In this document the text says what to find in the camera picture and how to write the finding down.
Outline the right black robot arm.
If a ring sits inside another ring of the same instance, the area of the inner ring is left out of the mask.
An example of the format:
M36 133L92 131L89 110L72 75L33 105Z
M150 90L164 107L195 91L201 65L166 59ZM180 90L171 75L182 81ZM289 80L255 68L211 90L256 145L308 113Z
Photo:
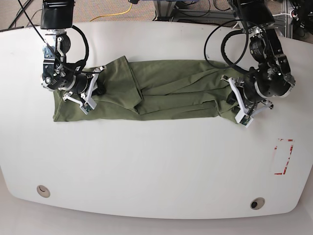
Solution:
M106 66L94 68L92 71L84 70L89 57L89 44L85 34L73 25L74 6L73 0L43 1L41 29L47 32L44 36L42 86L49 91L64 91L63 101L77 103L88 114L96 107L92 97L105 92L104 86L97 80ZM75 63L67 62L67 53L71 46L66 32L68 28L77 31L85 45L84 58Z

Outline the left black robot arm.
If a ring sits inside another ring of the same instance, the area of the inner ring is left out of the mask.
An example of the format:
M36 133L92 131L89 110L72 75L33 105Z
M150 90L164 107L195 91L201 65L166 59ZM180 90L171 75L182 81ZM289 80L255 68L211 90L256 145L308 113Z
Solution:
M223 76L232 89L227 102L238 103L237 123L248 126L253 118L266 108L273 108L271 97L286 97L295 86L290 65L273 27L274 16L263 0L230 0L230 8L236 19L241 20L240 30L228 33L221 44L221 54L228 65L225 46L228 39L239 34L249 34L250 54L258 62L258 68L249 70L234 65L242 78Z

